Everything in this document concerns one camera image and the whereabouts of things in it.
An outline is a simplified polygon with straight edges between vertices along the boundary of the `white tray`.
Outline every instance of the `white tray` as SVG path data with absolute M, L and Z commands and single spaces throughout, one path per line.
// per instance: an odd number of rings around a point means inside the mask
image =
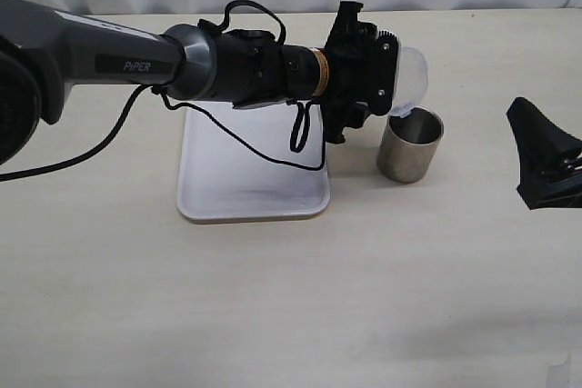
M 319 109 L 300 154 L 289 150 L 296 107 L 286 104 L 234 110 L 227 103 L 200 104 L 259 151 L 277 159 L 317 166 L 321 160 Z M 252 154 L 203 114 L 188 110 L 178 177 L 177 206 L 195 221 L 308 218 L 330 199 L 327 168 L 309 172 L 271 164 Z

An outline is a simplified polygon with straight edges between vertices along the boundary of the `table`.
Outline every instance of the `table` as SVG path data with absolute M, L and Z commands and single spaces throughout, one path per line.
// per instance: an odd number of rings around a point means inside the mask
M 158 33 L 197 18 L 105 17 Z M 321 45 L 334 15 L 282 18 L 288 42 Z M 423 105 L 446 132 L 426 178 L 379 175 L 375 118 L 330 148 L 317 218 L 192 224 L 184 114 L 144 95 L 98 157 L 0 185 L 0 386 L 532 388 L 569 353 L 582 383 L 580 212 L 526 209 L 505 116 L 523 95 L 582 136 L 582 11 L 361 18 L 429 63 Z M 78 86 L 3 170 L 87 150 L 131 89 Z

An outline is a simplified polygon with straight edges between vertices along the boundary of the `black cable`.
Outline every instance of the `black cable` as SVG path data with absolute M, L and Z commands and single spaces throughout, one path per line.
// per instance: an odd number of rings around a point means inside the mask
M 80 154 L 79 156 L 77 156 L 75 158 L 71 158 L 71 159 L 68 159 L 66 161 L 62 161 L 62 162 L 57 163 L 57 164 L 46 165 L 44 167 L 31 168 L 29 170 L 22 170 L 19 172 L 0 174 L 0 182 L 14 181 L 16 179 L 24 179 L 26 177 L 33 177 L 33 176 L 38 176 L 41 174 L 47 174 L 47 173 L 52 173 L 52 172 L 56 172 L 59 170 L 64 170 L 68 167 L 72 167 L 73 165 L 81 164 L 83 161 L 86 161 L 87 159 L 92 158 L 93 156 L 95 156 L 96 154 L 101 152 L 103 149 L 105 149 L 108 145 L 110 145 L 113 142 L 113 140 L 115 139 L 117 134 L 119 134 L 119 131 L 121 131 L 121 128 L 123 127 L 125 120 L 127 119 L 127 116 L 129 115 L 129 111 L 131 110 L 132 106 L 134 105 L 135 101 L 137 100 L 137 97 L 139 97 L 139 95 L 142 94 L 147 88 L 152 88 L 152 92 L 154 94 L 161 95 L 162 100 L 164 101 L 164 105 L 166 106 L 167 109 L 169 109 L 171 111 L 175 111 L 175 110 L 183 108 L 183 107 L 188 107 L 188 108 L 191 108 L 191 109 L 198 111 L 199 113 L 204 114 L 214 124 L 216 124 L 216 126 L 218 126 L 224 132 L 226 132 L 227 134 L 232 136 L 235 140 L 237 140 L 240 144 L 242 144 L 248 150 L 250 150 L 254 154 L 260 156 L 261 158 L 265 159 L 269 163 L 287 165 L 290 167 L 295 167 L 295 168 L 299 168 L 299 169 L 307 170 L 307 171 L 312 171 L 312 172 L 317 172 L 317 171 L 323 169 L 324 166 L 326 165 L 326 142 L 323 140 L 323 138 L 322 138 L 322 147 L 321 147 L 321 164 L 318 165 L 317 167 L 312 167 L 312 166 L 308 166 L 308 165 L 291 163 L 288 161 L 275 159 L 275 158 L 272 158 L 266 154 L 263 154 L 262 152 L 255 149 L 252 145 L 247 143 L 240 136 L 238 136 L 237 134 L 235 134 L 234 132 L 229 130 L 226 126 L 224 126 L 222 123 L 220 123 L 218 120 L 216 120 L 214 118 L 214 116 L 211 115 L 206 109 L 201 108 L 200 106 L 197 106 L 195 104 L 187 104 L 184 102 L 180 103 L 180 104 L 171 104 L 168 97 L 167 97 L 166 90 L 164 90 L 163 88 L 160 89 L 159 87 L 152 86 L 152 85 L 139 85 L 134 90 L 134 92 L 129 96 L 129 99 L 127 99 L 127 102 L 125 103 L 124 109 L 122 110 L 121 114 L 119 115 L 119 118 L 115 122 L 115 125 L 111 129 L 111 132 L 109 132 L 109 134 L 103 139 L 103 141 L 101 141 L 101 143 L 96 145 L 94 148 L 92 148 L 88 152 L 85 152 L 84 154 Z M 307 111 L 309 110 L 309 104 L 307 104 L 307 107 L 304 108 L 304 111 L 305 110 L 307 110 Z M 302 142 L 303 142 L 303 137 L 306 135 L 306 131 L 308 131 L 308 129 L 309 129 L 309 121 L 307 118 L 306 124 L 304 126 L 304 133 L 302 135 Z
M 244 147 L 246 147 L 248 150 L 250 150 L 253 154 L 256 154 L 257 156 L 263 158 L 264 160 L 268 161 L 269 163 L 272 164 L 280 164 L 280 165 L 286 165 L 289 167 L 295 167 L 295 168 L 299 168 L 301 170 L 307 170 L 310 172 L 318 172 L 319 170 L 323 169 L 326 166 L 326 142 L 323 138 L 322 135 L 322 144 L 321 144 L 321 162 L 318 166 L 309 166 L 309 165 L 303 165 L 303 164 L 298 164 L 298 163 L 292 163 L 289 161 L 284 161 L 284 160 L 280 160 L 280 159 L 275 159 L 271 156 L 268 156 L 262 152 L 260 152 L 259 150 L 255 149 L 251 144 L 247 143 L 245 140 L 243 140 L 240 136 L 238 136 L 237 134 L 235 134 L 233 131 L 231 131 L 230 129 L 228 129 L 226 126 L 224 126 L 222 123 L 220 123 L 212 114 L 210 114 L 210 112 L 208 112 L 206 109 L 196 105 L 196 104 L 190 104 L 187 102 L 181 102 L 179 104 L 171 104 L 170 100 L 167 96 L 167 93 L 165 90 L 155 90 L 155 93 L 160 94 L 162 96 L 162 99 L 164 100 L 164 105 L 166 106 L 167 109 L 169 109 L 170 111 L 175 111 L 177 109 L 180 108 L 190 108 L 193 109 L 203 115 L 205 115 L 206 117 L 208 117 L 208 119 L 214 123 L 217 127 L 219 127 L 223 132 L 225 132 L 226 134 L 230 135 L 231 137 L 233 137 L 235 140 L 237 140 L 240 144 L 242 144 Z M 306 119 L 306 128 L 309 128 L 309 122 L 307 121 L 308 119 Z
M 111 144 L 111 142 L 115 139 L 117 134 L 119 134 L 119 131 L 121 130 L 122 126 L 124 125 L 124 122 L 127 119 L 127 116 L 129 115 L 129 111 L 131 110 L 131 107 L 134 105 L 135 100 L 137 100 L 137 97 L 140 94 L 142 94 L 150 86 L 151 85 L 139 85 L 135 89 L 135 91 L 129 96 L 127 103 L 125 103 L 124 109 L 121 112 L 121 115 L 119 115 L 119 118 L 117 119 L 117 122 L 113 126 L 113 129 L 111 129 L 111 132 L 109 133 L 109 135 L 106 136 L 105 139 L 101 143 L 96 145 L 94 148 L 92 148 L 88 152 L 85 152 L 84 154 L 80 154 L 79 156 L 77 156 L 75 158 L 68 159 L 68 160 L 63 161 L 61 163 L 51 164 L 51 165 L 47 165 L 45 167 L 32 168 L 30 170 L 23 170 L 20 172 L 0 174 L 0 182 L 14 181 L 16 179 L 23 179 L 25 177 L 33 177 L 33 176 L 38 176 L 40 174 L 47 174 L 47 173 L 56 172 L 58 170 L 64 170 L 68 167 L 72 167 L 73 165 L 81 164 L 83 161 L 86 161 L 87 159 L 92 158 L 93 156 L 95 156 L 96 154 L 101 152 L 103 149 L 105 149 L 109 144 Z

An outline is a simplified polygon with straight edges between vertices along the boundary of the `metal cup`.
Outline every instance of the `metal cup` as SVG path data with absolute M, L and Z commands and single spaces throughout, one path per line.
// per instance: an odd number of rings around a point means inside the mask
M 403 118 L 389 116 L 376 158 L 378 169 L 401 184 L 420 181 L 444 132 L 440 117 L 420 106 Z

